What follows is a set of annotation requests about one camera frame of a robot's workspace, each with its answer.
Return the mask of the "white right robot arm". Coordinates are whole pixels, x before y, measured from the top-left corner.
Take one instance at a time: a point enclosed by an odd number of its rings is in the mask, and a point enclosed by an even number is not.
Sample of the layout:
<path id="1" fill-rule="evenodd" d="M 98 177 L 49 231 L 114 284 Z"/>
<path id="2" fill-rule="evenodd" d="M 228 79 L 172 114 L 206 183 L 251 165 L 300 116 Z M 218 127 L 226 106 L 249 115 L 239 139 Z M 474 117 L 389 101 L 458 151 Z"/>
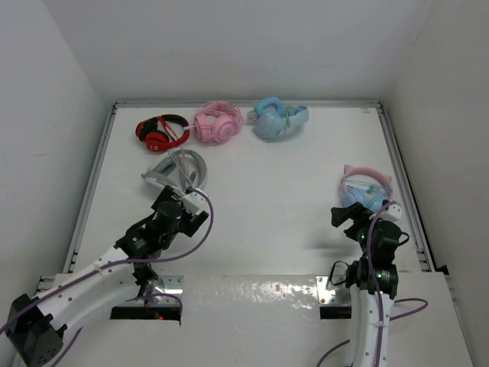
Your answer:
<path id="1" fill-rule="evenodd" d="M 373 213 L 360 203 L 331 209 L 335 228 L 349 220 L 347 238 L 361 247 L 361 257 L 353 261 L 345 276 L 351 296 L 351 331 L 347 366 L 386 366 L 387 334 L 391 310 L 397 296 L 399 275 L 393 263 L 403 244 L 403 230 L 393 222 L 402 214 L 400 206 L 384 201 Z"/>

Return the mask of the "pink blue cat-ear headphones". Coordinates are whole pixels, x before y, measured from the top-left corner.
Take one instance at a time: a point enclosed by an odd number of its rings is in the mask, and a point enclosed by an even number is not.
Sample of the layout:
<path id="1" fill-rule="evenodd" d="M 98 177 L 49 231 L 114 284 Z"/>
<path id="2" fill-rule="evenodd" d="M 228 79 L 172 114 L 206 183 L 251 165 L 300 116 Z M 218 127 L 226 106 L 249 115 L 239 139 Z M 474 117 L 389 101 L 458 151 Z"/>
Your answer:
<path id="1" fill-rule="evenodd" d="M 373 182 L 350 181 L 352 177 L 362 176 Z M 384 201 L 390 201 L 393 196 L 392 177 L 369 167 L 344 165 L 341 181 L 341 202 L 343 207 L 360 203 L 373 213 L 378 212 Z"/>

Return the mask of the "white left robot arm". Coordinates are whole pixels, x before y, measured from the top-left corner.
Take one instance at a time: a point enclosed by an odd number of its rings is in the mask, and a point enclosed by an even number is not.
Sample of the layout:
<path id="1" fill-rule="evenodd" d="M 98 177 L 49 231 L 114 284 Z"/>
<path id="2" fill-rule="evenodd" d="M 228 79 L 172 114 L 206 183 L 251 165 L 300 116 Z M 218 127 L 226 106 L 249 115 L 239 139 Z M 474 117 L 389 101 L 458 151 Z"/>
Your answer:
<path id="1" fill-rule="evenodd" d="M 144 296 L 159 279 L 154 264 L 180 260 L 196 250 L 165 256 L 179 234 L 192 237 L 215 218 L 208 196 L 192 187 L 181 192 L 166 186 L 151 210 L 91 265 L 34 297 L 22 294 L 12 301 L 1 332 L 24 365 L 56 365 L 68 338 L 113 307 Z"/>

